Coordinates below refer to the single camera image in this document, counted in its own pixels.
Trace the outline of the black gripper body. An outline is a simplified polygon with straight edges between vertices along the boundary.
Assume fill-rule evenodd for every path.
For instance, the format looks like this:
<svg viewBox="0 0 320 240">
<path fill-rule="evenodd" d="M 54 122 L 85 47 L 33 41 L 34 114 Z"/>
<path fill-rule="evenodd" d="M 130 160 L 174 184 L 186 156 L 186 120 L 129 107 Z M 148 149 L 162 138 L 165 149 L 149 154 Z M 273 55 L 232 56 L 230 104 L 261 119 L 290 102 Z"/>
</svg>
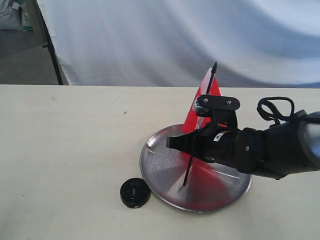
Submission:
<svg viewBox="0 0 320 240">
<path fill-rule="evenodd" d="M 205 162 L 215 161 L 241 173 L 264 175 L 266 168 L 263 134 L 260 130 L 211 132 L 208 127 L 193 132 L 192 153 Z"/>
</svg>

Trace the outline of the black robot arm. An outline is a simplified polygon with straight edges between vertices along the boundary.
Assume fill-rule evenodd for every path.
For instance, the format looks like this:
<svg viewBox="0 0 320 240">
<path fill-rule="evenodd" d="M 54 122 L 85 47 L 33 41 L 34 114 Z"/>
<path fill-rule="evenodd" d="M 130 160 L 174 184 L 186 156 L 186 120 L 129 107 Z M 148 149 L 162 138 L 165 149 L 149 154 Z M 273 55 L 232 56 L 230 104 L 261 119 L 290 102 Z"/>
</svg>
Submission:
<svg viewBox="0 0 320 240">
<path fill-rule="evenodd" d="M 205 127 L 166 139 L 166 147 L 206 163 L 276 180 L 320 169 L 320 113 L 296 112 L 265 130 Z"/>
</svg>

